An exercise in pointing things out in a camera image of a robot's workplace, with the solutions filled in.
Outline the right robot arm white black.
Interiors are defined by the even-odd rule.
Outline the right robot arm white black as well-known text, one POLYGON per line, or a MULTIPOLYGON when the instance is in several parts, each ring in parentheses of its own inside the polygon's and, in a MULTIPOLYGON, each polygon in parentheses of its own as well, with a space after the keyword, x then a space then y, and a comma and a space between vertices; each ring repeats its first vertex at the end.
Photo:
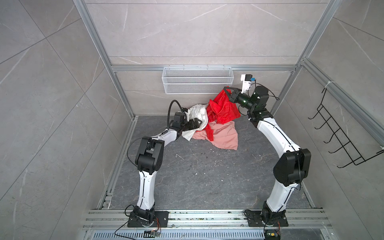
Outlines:
POLYGON ((225 87, 224 91, 230 102, 247 109, 249 121, 265 135, 279 156, 273 168, 275 184, 263 204, 260 219, 266 226, 282 224, 288 200, 308 176, 312 154, 308 149, 295 144, 267 110, 269 89, 257 86, 251 96, 232 87, 225 87))

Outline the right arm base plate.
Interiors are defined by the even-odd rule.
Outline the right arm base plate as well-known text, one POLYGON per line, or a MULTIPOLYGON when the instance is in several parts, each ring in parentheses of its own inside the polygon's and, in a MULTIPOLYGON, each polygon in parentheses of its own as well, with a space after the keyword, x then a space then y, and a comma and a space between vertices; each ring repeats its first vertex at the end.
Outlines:
POLYGON ((249 227, 288 227, 288 220, 286 211, 270 212, 269 210, 262 209, 261 211, 244 210, 244 216, 248 221, 249 227))

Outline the red cloth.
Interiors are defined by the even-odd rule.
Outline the red cloth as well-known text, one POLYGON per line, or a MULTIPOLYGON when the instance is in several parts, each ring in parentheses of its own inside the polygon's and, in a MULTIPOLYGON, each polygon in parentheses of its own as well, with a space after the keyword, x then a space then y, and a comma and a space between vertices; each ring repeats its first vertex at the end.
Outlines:
POLYGON ((207 107, 209 123, 216 121, 218 124, 225 124, 241 116, 237 105, 229 101, 224 91, 222 90, 214 100, 209 101, 207 107))

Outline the white cloth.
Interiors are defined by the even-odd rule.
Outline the white cloth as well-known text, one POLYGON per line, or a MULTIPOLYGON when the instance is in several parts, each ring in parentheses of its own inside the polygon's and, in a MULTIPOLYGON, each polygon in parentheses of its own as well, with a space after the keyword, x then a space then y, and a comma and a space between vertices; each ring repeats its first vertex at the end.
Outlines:
POLYGON ((182 136, 190 141, 196 131, 203 130, 209 121, 207 113, 208 104, 197 104, 188 109, 187 120, 192 120, 193 129, 183 131, 182 136))

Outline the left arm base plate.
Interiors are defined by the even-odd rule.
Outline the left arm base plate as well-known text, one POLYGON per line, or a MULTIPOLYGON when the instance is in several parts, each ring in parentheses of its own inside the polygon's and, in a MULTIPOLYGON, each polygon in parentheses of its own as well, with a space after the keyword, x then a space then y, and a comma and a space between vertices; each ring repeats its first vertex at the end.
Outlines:
POLYGON ((169 213, 167 211, 154 211, 139 214, 131 212, 128 220, 128 228, 154 227, 165 228, 168 225, 169 213))

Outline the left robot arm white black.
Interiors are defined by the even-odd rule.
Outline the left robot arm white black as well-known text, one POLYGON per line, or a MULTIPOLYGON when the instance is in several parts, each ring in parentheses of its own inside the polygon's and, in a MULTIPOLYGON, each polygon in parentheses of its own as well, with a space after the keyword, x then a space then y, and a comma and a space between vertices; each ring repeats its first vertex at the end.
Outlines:
POLYGON ((153 137, 140 138, 140 145, 135 158, 135 165, 139 171, 140 187, 139 199, 133 209, 133 215, 143 225, 151 225, 155 219, 155 181, 164 156, 165 147, 177 140, 183 132, 197 130, 203 121, 189 119, 186 113, 175 113, 174 119, 168 122, 167 128, 153 137))

